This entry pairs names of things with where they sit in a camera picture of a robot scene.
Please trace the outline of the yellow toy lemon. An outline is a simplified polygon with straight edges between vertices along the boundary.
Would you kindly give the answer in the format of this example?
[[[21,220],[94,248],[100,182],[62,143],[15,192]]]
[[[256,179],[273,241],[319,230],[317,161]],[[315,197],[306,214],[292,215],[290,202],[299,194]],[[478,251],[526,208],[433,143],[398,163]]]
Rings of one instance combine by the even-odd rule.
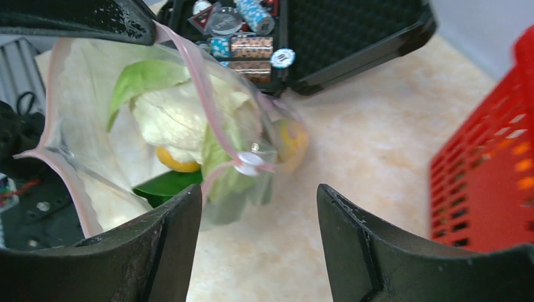
[[[178,162],[174,160],[171,154],[162,147],[156,147],[156,156],[161,164],[176,172],[193,173],[201,169],[201,165],[197,162]]]

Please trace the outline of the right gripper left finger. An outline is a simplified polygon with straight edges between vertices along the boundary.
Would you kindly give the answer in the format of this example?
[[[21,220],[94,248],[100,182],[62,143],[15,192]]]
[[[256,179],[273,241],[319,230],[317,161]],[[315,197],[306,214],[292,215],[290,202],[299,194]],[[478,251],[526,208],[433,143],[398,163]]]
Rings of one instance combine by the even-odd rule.
[[[185,301],[200,186],[73,246],[1,251],[2,301]]]

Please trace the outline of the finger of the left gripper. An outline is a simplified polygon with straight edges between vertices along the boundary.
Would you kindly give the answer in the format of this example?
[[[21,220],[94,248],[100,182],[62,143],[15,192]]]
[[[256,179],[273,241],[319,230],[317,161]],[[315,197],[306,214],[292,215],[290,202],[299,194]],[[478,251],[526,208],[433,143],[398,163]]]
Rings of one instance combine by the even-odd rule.
[[[94,38],[153,45],[155,18],[143,1],[1,1],[4,35]]]

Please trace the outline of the clear zip top bag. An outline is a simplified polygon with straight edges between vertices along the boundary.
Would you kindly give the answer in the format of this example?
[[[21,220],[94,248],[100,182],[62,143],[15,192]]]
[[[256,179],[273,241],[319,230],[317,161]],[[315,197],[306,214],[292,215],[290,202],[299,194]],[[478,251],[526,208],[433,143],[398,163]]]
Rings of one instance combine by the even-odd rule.
[[[157,207],[201,175],[203,217],[269,203],[309,134],[286,104],[157,25],[151,46],[61,38],[48,64],[39,159],[63,179],[86,237]]]

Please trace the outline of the white green toy leek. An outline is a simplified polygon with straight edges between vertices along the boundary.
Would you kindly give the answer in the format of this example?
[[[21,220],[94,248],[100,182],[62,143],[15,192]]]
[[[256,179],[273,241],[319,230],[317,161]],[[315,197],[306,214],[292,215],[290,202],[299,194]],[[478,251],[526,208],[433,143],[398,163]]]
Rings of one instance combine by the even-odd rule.
[[[202,180],[200,171],[190,173],[169,171],[135,186],[133,192],[156,208],[188,186],[200,184]]]

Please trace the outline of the yellow green toy fruit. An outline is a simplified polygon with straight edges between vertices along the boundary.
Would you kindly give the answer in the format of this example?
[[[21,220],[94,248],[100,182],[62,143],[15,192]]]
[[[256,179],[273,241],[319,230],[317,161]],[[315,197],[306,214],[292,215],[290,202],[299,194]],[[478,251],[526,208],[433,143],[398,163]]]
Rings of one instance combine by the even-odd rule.
[[[309,134],[296,120],[278,120],[273,126],[279,134],[278,165],[281,171],[291,174],[302,163],[309,146]]]

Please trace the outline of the toy cauliflower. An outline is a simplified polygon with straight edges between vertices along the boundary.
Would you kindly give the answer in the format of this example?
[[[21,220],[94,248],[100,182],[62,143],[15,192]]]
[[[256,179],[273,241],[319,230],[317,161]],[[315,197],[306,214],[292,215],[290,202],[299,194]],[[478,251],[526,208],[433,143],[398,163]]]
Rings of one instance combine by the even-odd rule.
[[[250,90],[235,72],[207,62],[216,110],[222,122],[218,131],[227,134],[238,151],[248,151],[261,136],[261,113]],[[178,162],[197,162],[204,179],[230,155],[208,124],[188,69],[167,60],[141,60],[126,65],[115,77],[111,92],[109,125],[118,110],[127,106],[142,138],[165,148]]]

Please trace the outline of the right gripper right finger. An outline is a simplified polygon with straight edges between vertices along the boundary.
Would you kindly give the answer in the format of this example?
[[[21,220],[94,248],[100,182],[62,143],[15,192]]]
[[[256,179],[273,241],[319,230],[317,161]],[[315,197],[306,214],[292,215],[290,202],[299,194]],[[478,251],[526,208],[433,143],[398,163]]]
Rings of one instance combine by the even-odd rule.
[[[533,245],[489,254],[432,242],[317,188],[327,275],[335,302],[532,301]]]

